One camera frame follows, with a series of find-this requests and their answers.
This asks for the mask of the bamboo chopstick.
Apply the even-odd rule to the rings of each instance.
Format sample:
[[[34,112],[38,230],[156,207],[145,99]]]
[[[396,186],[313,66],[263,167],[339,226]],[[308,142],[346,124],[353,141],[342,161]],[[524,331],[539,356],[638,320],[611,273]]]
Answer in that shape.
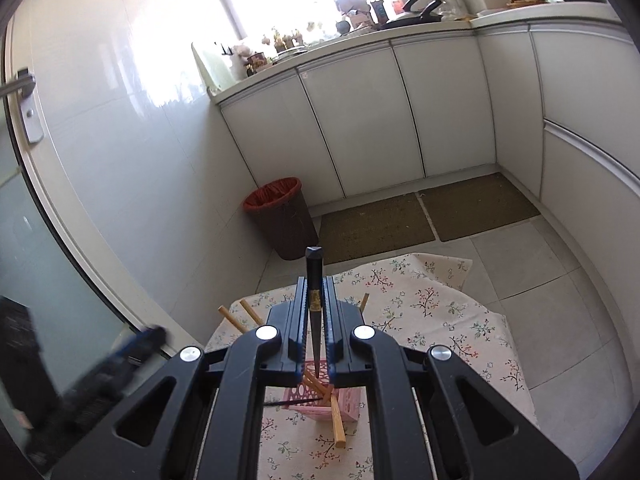
[[[218,308],[218,312],[240,333],[245,334],[247,332],[246,327],[235,318],[228,308],[225,306],[220,306]]]
[[[370,297],[369,293],[365,292],[363,297],[362,297],[362,299],[361,299],[361,301],[360,301],[360,304],[359,304],[360,313],[363,313],[364,309],[366,308],[366,305],[368,303],[369,297]]]
[[[330,405],[334,444],[337,448],[346,448],[346,434],[343,425],[342,413],[335,393],[332,393],[330,396]]]
[[[320,382],[320,380],[309,370],[304,370],[303,372],[303,383],[316,393],[320,394],[323,400],[329,400],[331,396],[331,389],[323,385],[322,382]]]
[[[240,305],[258,326],[262,326],[262,324],[264,324],[264,320],[258,315],[246,299],[241,299]]]

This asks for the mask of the pink perforated utensil basket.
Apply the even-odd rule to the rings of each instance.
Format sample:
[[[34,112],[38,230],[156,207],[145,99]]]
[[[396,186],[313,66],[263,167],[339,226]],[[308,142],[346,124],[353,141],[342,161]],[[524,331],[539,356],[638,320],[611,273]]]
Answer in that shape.
[[[328,368],[326,367],[325,360],[320,360],[318,379],[323,385],[332,390],[331,394],[336,394],[338,403],[340,404],[343,422],[358,422],[361,408],[361,390],[359,388],[334,389],[329,381]],[[284,390],[283,400],[300,398],[322,398],[322,396],[307,387],[303,382],[294,388]],[[299,412],[299,414],[316,420],[317,422],[329,422],[332,420],[330,399],[308,404],[285,406],[285,408]]]

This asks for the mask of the white kitchen base cabinets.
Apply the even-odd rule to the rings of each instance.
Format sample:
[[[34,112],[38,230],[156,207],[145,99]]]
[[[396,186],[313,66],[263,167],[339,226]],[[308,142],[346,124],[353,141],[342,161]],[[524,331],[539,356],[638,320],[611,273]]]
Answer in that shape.
[[[324,204],[495,165],[582,248],[639,353],[639,50],[603,4],[346,39],[215,99],[258,182]]]

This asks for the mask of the dark bin with red liner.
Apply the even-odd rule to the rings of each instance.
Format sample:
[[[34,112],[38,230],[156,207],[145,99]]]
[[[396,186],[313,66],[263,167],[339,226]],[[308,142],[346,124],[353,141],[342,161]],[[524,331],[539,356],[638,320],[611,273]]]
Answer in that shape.
[[[242,207],[283,260],[303,258],[319,237],[303,194],[302,181],[286,177],[251,192]]]

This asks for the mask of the brown floor mat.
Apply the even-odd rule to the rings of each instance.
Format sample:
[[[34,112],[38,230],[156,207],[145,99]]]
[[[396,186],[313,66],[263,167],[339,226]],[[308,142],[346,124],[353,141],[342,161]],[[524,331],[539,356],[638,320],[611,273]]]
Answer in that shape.
[[[325,264],[392,252],[434,240],[435,234],[414,194],[325,214],[319,234]]]
[[[538,216],[539,210],[503,174],[454,182],[420,192],[443,242]]]

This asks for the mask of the black frying pan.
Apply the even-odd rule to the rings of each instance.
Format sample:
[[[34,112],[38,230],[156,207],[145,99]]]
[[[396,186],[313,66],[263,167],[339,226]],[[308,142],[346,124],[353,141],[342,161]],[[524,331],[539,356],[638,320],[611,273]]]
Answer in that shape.
[[[432,0],[427,3],[422,10],[413,10],[413,6],[420,0],[408,0],[402,6],[402,12],[394,20],[390,20],[381,26],[382,29],[391,29],[411,25],[421,25],[427,23],[439,23],[442,17],[434,14],[444,2],[442,0]]]

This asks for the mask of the black chopstick gold band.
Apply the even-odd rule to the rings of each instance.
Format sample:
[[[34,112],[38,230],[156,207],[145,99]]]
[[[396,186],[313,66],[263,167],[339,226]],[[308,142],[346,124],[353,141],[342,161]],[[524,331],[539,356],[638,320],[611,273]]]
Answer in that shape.
[[[322,287],[323,287],[323,252],[320,246],[306,249],[307,271],[307,307],[309,314],[312,358],[314,359],[313,378],[319,377],[322,329]]]

